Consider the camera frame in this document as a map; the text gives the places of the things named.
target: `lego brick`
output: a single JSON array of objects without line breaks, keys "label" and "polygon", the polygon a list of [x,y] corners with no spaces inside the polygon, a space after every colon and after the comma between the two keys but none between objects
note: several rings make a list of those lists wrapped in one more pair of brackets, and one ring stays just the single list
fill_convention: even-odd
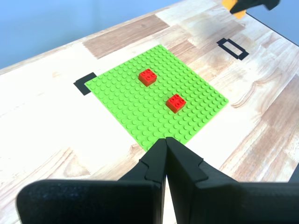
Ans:
[{"label": "lego brick", "polygon": [[146,69],[145,71],[139,74],[139,80],[145,86],[149,86],[157,80],[157,75],[154,72],[152,72],[150,69]]},{"label": "lego brick", "polygon": [[182,99],[178,94],[175,94],[166,102],[166,106],[168,106],[174,113],[177,113],[180,109],[182,109],[185,104],[186,101],[184,101],[184,99]]},{"label": "lego brick", "polygon": [[[158,75],[146,87],[139,74]],[[187,143],[228,100],[162,45],[101,74],[85,84],[131,136],[148,151],[159,139]],[[177,113],[166,106],[174,94],[187,103]]]}]

